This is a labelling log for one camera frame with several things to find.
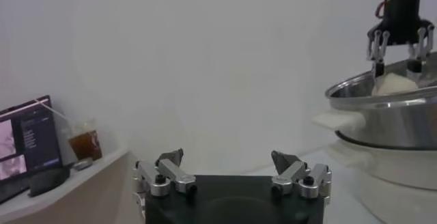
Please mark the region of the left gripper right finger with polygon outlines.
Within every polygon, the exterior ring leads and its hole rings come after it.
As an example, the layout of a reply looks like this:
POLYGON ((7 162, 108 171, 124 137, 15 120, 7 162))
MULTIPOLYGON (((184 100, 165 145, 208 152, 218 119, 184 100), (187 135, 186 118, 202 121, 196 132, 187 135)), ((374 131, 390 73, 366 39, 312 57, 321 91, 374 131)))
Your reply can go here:
POLYGON ((294 191, 304 199, 319 196, 330 199, 332 171, 328 165, 316 164, 313 167, 291 154, 271 151, 277 175, 272 177, 272 196, 281 199, 294 191))

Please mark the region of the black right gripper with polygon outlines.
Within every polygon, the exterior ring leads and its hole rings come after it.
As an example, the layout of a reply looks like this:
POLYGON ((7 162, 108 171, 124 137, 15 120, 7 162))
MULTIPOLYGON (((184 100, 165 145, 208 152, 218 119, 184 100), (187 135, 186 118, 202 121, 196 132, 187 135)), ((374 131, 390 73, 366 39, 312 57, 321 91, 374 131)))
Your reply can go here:
POLYGON ((434 47, 434 25, 419 16, 421 0, 384 0, 382 21, 367 32, 367 60, 371 73, 380 77, 385 72, 387 45, 408 45, 407 77, 418 82, 423 65, 434 47))

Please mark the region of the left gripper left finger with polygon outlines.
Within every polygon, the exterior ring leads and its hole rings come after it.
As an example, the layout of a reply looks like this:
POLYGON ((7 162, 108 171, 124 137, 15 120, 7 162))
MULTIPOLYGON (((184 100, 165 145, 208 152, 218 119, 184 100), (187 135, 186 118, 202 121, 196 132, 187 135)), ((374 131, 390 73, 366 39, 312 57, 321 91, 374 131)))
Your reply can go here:
POLYGON ((167 197, 173 188, 191 197, 197 192, 197 179, 180 168, 184 150, 162 153, 154 163, 138 160, 133 166, 134 192, 140 196, 167 197))

